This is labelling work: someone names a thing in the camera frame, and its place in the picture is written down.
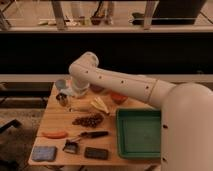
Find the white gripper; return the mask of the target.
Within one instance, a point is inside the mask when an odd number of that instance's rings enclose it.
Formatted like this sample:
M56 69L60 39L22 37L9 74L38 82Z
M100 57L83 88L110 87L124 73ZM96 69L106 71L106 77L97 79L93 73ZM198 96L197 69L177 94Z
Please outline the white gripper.
M66 82L66 89L60 90L61 93L56 95L56 100L63 107L68 105L68 96L75 98L83 97L89 88L89 83L84 81L79 81L77 79L72 79L70 84Z

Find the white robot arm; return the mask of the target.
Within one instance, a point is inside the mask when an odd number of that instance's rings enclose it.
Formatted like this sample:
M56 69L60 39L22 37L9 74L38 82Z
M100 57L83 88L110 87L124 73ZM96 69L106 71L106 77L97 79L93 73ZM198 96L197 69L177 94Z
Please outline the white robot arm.
M86 52L69 66L62 92L86 94L91 84L144 102L162 112L161 171L213 171L213 90L198 83L173 84L145 75L100 69Z

